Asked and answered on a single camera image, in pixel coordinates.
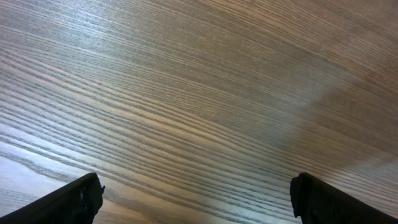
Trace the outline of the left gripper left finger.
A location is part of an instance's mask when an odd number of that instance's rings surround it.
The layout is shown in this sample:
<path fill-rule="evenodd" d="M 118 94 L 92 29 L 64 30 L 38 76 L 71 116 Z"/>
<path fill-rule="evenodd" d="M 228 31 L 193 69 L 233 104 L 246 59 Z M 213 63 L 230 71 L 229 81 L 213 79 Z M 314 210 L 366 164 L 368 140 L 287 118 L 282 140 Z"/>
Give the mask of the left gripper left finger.
<path fill-rule="evenodd" d="M 88 173 L 1 217 L 1 223 L 92 224 L 102 207 L 104 190 L 98 175 Z"/>

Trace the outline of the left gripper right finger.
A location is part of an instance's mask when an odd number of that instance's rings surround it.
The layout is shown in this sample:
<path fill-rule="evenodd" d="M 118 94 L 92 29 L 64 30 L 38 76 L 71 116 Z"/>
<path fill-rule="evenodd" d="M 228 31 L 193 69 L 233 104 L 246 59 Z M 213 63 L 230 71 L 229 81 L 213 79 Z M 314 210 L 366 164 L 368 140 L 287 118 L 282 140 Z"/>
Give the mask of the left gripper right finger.
<path fill-rule="evenodd" d="M 397 224 L 397 218 L 306 172 L 290 181 L 290 200 L 303 224 Z"/>

